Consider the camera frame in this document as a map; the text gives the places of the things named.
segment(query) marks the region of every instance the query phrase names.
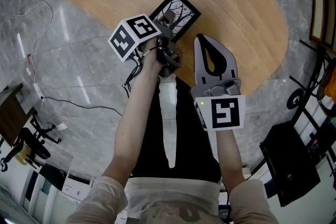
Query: person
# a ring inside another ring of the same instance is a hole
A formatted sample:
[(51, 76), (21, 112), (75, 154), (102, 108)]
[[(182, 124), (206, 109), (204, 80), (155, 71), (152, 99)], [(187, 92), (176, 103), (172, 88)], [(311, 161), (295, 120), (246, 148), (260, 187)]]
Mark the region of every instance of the person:
[[(145, 51), (156, 46), (151, 39)], [(66, 223), (114, 223), (127, 206), (127, 223), (223, 223), (218, 217), (221, 177), (234, 223), (278, 223), (259, 180), (245, 180), (232, 131), (217, 132), (218, 159), (201, 126), (190, 88), (176, 78), (176, 160), (163, 144), (158, 74), (152, 49), (143, 59), (115, 134), (111, 163)]]

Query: black chair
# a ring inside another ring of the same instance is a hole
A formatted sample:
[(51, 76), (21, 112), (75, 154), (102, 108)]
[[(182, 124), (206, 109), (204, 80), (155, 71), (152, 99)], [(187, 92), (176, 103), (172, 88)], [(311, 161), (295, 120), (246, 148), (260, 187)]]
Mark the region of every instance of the black chair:
[(34, 164), (36, 164), (37, 166), (41, 165), (40, 163), (35, 161), (35, 155), (39, 156), (42, 159), (50, 158), (49, 151), (43, 146), (45, 141), (39, 140), (41, 136), (43, 138), (53, 141), (56, 144), (61, 142), (61, 139), (58, 139), (56, 141), (53, 138), (51, 138), (49, 135), (47, 135), (48, 132), (50, 132), (51, 130), (55, 128), (55, 125), (52, 125), (52, 127), (49, 129), (42, 129), (36, 119), (36, 115), (37, 115), (37, 111), (34, 111), (33, 118), (30, 121), (32, 126), (36, 129), (36, 132), (32, 134), (32, 132), (26, 127), (21, 129), (17, 137), (17, 140), (13, 144), (13, 149), (8, 153), (6, 157), (0, 160), (2, 172), (5, 172), (8, 170), (7, 163), (9, 163), (9, 161), (23, 149), (24, 143), (26, 143), (26, 145), (31, 150), (30, 154), (27, 155), (28, 159), (26, 161), (28, 161), (34, 167)]

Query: floor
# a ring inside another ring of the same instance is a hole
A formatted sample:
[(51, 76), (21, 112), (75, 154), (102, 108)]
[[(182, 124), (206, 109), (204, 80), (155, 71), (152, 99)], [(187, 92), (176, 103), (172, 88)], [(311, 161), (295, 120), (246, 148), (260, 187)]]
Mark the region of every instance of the floor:
[[(0, 1), (0, 88), (20, 82), (23, 107), (32, 105), (45, 125), (63, 122), (67, 128), (55, 131), (62, 138), (59, 145), (47, 144), (51, 152), (49, 163), (78, 174), (100, 175), (113, 155), (114, 133), (120, 116), (111, 110), (86, 110), (68, 103), (38, 99), (33, 88), (35, 71), (28, 54), (33, 42), (54, 17), (46, 35), (35, 44), (36, 82), (43, 93), (81, 105), (105, 105), (122, 113), (127, 96), (121, 87), (133, 68), (133, 63), (121, 63), (112, 53), (107, 38), (112, 29), (79, 10), (68, 0), (1, 0)], [(286, 56), (276, 72), (253, 94), (247, 96), (245, 126), (235, 131), (243, 163), (253, 169), (262, 159), (259, 143), (271, 126), (290, 120), (295, 111), (286, 108), (289, 95), (297, 86), (292, 75), (307, 84), (313, 69), (314, 52), (299, 44), (308, 40), (312, 0), (276, 0), (288, 22), (289, 45)], [(174, 166), (176, 141), (174, 77), (161, 85), (164, 141), (170, 165)], [(217, 156), (215, 135), (209, 134)]]

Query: black cable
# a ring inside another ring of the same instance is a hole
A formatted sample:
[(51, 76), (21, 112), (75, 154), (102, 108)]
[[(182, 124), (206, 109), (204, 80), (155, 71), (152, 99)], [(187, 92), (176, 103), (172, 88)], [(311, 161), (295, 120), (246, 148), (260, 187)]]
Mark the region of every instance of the black cable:
[(124, 87), (124, 86), (122, 86), (124, 89), (125, 89), (125, 91), (126, 91), (126, 94), (127, 94), (127, 98), (129, 98), (130, 97), (130, 95), (128, 94), (128, 91), (127, 91), (127, 89)]
[(75, 106), (78, 106), (80, 108), (83, 108), (83, 109), (110, 109), (110, 110), (113, 110), (115, 112), (117, 112), (120, 116), (122, 116), (122, 114), (120, 114), (116, 109), (113, 109), (113, 108), (109, 108), (108, 106), (103, 106), (103, 105), (97, 105), (97, 106), (82, 106), (82, 105), (78, 105), (78, 104), (75, 104), (75, 103), (72, 103), (71, 101), (68, 101), (68, 100), (58, 100), (58, 99), (55, 99), (53, 97), (50, 97), (50, 96), (46, 96), (46, 97), (41, 97), (41, 99), (52, 99), (54, 101), (57, 101), (57, 102), (67, 102), (67, 103), (70, 103), (70, 104), (73, 104)]
[(222, 180), (222, 183), (223, 183), (223, 185), (224, 185), (224, 187), (225, 187), (225, 189), (226, 189), (226, 193), (227, 193), (226, 205), (228, 205), (228, 204), (229, 204), (229, 192), (227, 191), (227, 187), (226, 187), (226, 185), (225, 185), (225, 183), (224, 183), (223, 180)]
[[(153, 49), (157, 49), (159, 48), (159, 46), (155, 46), (151, 49), (149, 49), (146, 53), (149, 53), (150, 51), (152, 51)], [(123, 88), (126, 91), (127, 97), (129, 98), (130, 95), (128, 92), (131, 92), (132, 88), (130, 86), (130, 82), (137, 76), (140, 74), (141, 70), (142, 70), (142, 60), (144, 58), (144, 55), (142, 57), (139, 56), (139, 53), (137, 51), (137, 49), (134, 50), (134, 52), (130, 55), (130, 59), (133, 60), (136, 64), (136, 67), (133, 68), (133, 70), (131, 71), (130, 75), (127, 77), (126, 82), (123, 84)]]

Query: white cable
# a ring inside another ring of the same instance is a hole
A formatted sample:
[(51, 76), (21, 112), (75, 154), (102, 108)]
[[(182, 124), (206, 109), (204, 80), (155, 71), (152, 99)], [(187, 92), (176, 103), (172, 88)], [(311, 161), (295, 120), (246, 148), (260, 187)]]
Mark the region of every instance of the white cable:
[(63, 113), (63, 112), (56, 113), (56, 114), (52, 114), (52, 113), (50, 113), (50, 112), (48, 111), (48, 108), (47, 108), (47, 99), (44, 99), (44, 101), (45, 101), (45, 109), (46, 109), (46, 112), (47, 112), (49, 115), (51, 115), (50, 121), (51, 121), (54, 125), (55, 125), (55, 123), (54, 123), (51, 119), (54, 118), (54, 117), (56, 117), (56, 116), (58, 116), (58, 115), (64, 115), (64, 116), (67, 117), (68, 121), (66, 122), (66, 124), (70, 121), (69, 116), (68, 116), (67, 114)]
[(33, 67), (34, 67), (34, 69), (35, 69), (35, 76), (34, 76), (34, 83), (36, 82), (36, 75), (37, 75), (37, 69), (36, 69), (36, 66), (35, 66), (35, 63), (34, 63), (34, 60), (33, 60), (33, 57), (34, 57), (34, 51), (35, 51), (35, 43), (36, 43), (36, 41), (41, 37), (41, 36), (43, 36), (48, 30), (49, 30), (49, 27), (50, 27), (50, 25), (51, 25), (51, 21), (52, 21), (52, 19), (53, 19), (53, 17), (54, 17), (54, 14), (53, 14), (53, 10), (51, 9), (51, 7), (49, 6), (49, 4), (47, 3), (47, 2), (45, 2), (45, 1), (40, 1), (39, 3), (37, 3), (35, 6), (33, 6), (32, 8), (30, 8), (28, 11), (26, 11), (25, 13), (23, 13), (23, 14), (18, 14), (18, 15), (15, 15), (15, 16), (11, 16), (10, 18), (7, 18), (7, 19), (5, 19), (2, 23), (1, 23), (1, 25), (0, 25), (0, 27), (2, 27), (2, 25), (5, 23), (5, 22), (7, 22), (8, 20), (10, 20), (10, 19), (12, 19), (12, 18), (16, 18), (16, 17), (18, 17), (18, 16), (25, 16), (27, 13), (29, 13), (31, 10), (33, 10), (35, 7), (37, 7), (39, 4), (41, 4), (41, 3), (43, 3), (43, 4), (45, 4), (45, 5), (47, 5), (47, 7), (49, 8), (49, 10), (50, 10), (50, 14), (51, 14), (51, 18), (50, 18), (50, 22), (49, 22), (49, 24), (48, 24), (48, 27), (46, 28), (46, 30), (43, 32), (43, 34), (41, 34), (41, 35), (39, 35), (35, 40), (34, 40), (34, 42), (33, 42), (33, 52), (31, 53), (31, 62), (33, 63)]
[[(22, 17), (22, 16), (25, 16), (27, 13), (29, 13), (31, 10), (33, 10), (34, 8), (36, 8), (39, 4), (45, 4), (48, 8), (49, 8), (49, 10), (50, 10), (50, 22), (49, 22), (49, 24), (48, 24), (48, 26), (47, 26), (47, 28), (46, 28), (46, 30), (41, 34), (41, 35), (39, 35), (35, 40), (34, 40), (34, 42), (33, 42), (33, 52), (31, 53), (31, 62), (32, 62), (32, 64), (33, 64), (33, 67), (34, 67), (34, 69), (35, 69), (35, 75), (34, 75), (34, 83), (36, 83), (36, 76), (37, 76), (37, 69), (36, 69), (36, 66), (35, 66), (35, 63), (34, 63), (34, 51), (35, 51), (35, 43), (36, 43), (36, 41), (40, 38), (40, 37), (42, 37), (43, 35), (45, 35), (46, 34), (46, 32), (49, 30), (49, 28), (50, 28), (50, 25), (51, 25), (51, 22), (52, 22), (52, 19), (53, 19), (53, 17), (54, 17), (54, 13), (52, 12), (53, 10), (51, 9), (51, 7), (50, 7), (50, 5), (47, 3), (47, 2), (45, 2), (45, 1), (40, 1), (39, 3), (37, 3), (35, 6), (33, 6), (33, 7), (31, 7), (28, 11), (26, 11), (25, 13), (23, 13), (23, 14), (18, 14), (18, 15), (15, 15), (15, 16), (11, 16), (10, 18), (7, 18), (7, 19), (5, 19), (2, 23), (1, 23), (1, 25), (0, 25), (0, 27), (2, 27), (3, 26), (3, 24), (5, 23), (5, 22), (7, 22), (7, 21), (9, 21), (10, 19), (14, 19), (14, 18), (16, 18), (16, 17)], [(67, 115), (67, 114), (65, 114), (65, 113), (62, 113), (62, 112), (60, 112), (60, 113), (57, 113), (57, 114), (51, 114), (49, 111), (48, 111), (48, 109), (47, 109), (47, 100), (45, 100), (45, 109), (46, 109), (46, 112), (49, 114), (49, 115), (51, 115), (51, 118), (50, 118), (50, 121), (53, 123), (53, 121), (51, 120), (52, 118), (54, 118), (54, 117), (56, 117), (56, 116), (58, 116), (58, 115), (64, 115), (64, 116), (66, 116), (67, 117), (67, 119), (68, 119), (68, 121), (67, 121), (67, 123), (70, 121), (70, 118), (69, 118), (69, 116)]]
[(142, 56), (142, 58), (145, 58), (146, 56), (147, 56), (147, 54), (149, 54), (152, 50), (154, 50), (154, 49), (161, 49), (161, 47), (154, 47), (154, 48), (151, 48), (151, 49), (149, 49), (148, 51), (146, 51), (145, 53), (144, 53), (144, 55)]

